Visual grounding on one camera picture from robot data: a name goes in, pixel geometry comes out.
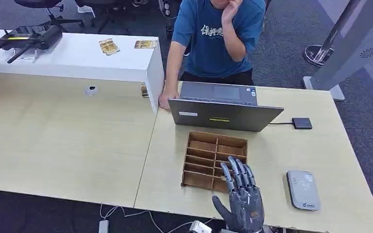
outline card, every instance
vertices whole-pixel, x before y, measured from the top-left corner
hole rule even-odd
[[[99,41],[99,46],[101,47],[102,52],[105,53],[107,56],[120,51],[111,38]]]
[[[142,98],[148,98],[148,91],[147,91],[147,87],[145,84],[142,84],[141,85],[141,97]]]
[[[135,49],[153,49],[156,47],[156,40],[137,40]]]

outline robotic thumb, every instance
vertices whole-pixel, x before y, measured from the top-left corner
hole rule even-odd
[[[221,200],[217,196],[212,197],[212,203],[215,206],[215,209],[222,216],[226,224],[233,222],[233,215],[229,210],[221,203]]]

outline laptop touchpad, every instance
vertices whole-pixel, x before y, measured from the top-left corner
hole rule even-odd
[[[239,88],[222,85],[215,86],[214,97],[215,99],[239,100]]]

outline wooden compartment tray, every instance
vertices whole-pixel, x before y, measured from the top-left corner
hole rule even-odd
[[[185,152],[182,186],[228,192],[221,168],[224,162],[233,172],[228,156],[247,162],[247,140],[212,133],[190,132]]]

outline blue t-shirt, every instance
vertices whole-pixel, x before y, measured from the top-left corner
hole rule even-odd
[[[232,24],[247,53],[254,50],[261,34],[265,0],[243,0]],[[248,57],[234,62],[226,50],[222,10],[210,0],[183,0],[175,22],[172,40],[187,46],[192,40],[186,70],[199,77],[225,78],[252,68]]]

